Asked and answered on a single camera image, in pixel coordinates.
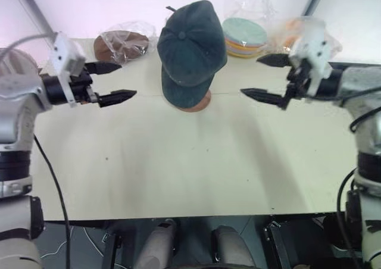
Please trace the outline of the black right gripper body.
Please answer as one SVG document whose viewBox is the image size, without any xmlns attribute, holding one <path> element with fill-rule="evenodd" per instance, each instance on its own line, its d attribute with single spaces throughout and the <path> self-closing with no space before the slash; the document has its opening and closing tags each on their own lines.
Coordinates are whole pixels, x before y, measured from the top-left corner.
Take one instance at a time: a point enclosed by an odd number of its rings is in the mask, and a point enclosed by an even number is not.
<svg viewBox="0 0 381 269">
<path fill-rule="evenodd" d="M 307 91 L 305 84 L 310 84 L 310 70 L 311 64 L 307 59 L 302 59 L 298 67 L 295 67 L 292 61 L 288 58 L 286 60 L 291 70 L 288 73 L 287 81 L 289 82 L 286 87 L 285 99 L 290 102 L 291 99 L 302 99 L 306 97 Z"/>
</svg>

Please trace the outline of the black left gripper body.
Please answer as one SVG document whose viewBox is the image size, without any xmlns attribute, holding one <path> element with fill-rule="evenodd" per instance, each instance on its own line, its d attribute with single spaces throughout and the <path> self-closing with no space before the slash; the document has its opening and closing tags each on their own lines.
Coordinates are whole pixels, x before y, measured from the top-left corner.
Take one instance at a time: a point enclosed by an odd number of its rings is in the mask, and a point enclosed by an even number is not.
<svg viewBox="0 0 381 269">
<path fill-rule="evenodd" d="M 93 91 L 93 80 L 87 68 L 84 68 L 78 76 L 70 76 L 70 88 L 77 103 L 98 103 L 99 95 Z"/>
</svg>

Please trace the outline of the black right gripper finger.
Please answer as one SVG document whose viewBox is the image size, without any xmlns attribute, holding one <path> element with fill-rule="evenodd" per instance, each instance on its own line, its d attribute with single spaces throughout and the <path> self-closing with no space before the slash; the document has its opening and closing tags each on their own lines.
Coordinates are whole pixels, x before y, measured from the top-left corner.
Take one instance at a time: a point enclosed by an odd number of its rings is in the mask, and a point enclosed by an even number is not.
<svg viewBox="0 0 381 269">
<path fill-rule="evenodd" d="M 246 88 L 240 90 L 245 96 L 264 104 L 275 105 L 278 108 L 285 110 L 291 100 L 290 96 L 281 96 L 274 93 L 269 93 L 265 89 Z"/>
<path fill-rule="evenodd" d="M 269 67 L 292 67 L 288 54 L 267 54 L 259 57 L 257 62 Z"/>
</svg>

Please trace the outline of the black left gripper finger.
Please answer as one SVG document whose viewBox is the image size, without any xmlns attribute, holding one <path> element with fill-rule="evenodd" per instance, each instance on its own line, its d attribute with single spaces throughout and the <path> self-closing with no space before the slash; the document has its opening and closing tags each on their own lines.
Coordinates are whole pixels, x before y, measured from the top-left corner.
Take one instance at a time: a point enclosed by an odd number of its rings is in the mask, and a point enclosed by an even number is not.
<svg viewBox="0 0 381 269">
<path fill-rule="evenodd" d="M 108 107 L 112 105 L 120 104 L 137 94 L 136 90 L 115 90 L 107 95 L 98 95 L 97 94 L 97 103 L 99 107 Z"/>
<path fill-rule="evenodd" d="M 116 70 L 119 70 L 122 68 L 121 65 L 115 64 L 112 62 L 88 62 L 85 63 L 85 69 L 89 74 L 96 74 L 96 75 L 102 75 L 102 74 L 108 74 L 112 73 Z"/>
</svg>

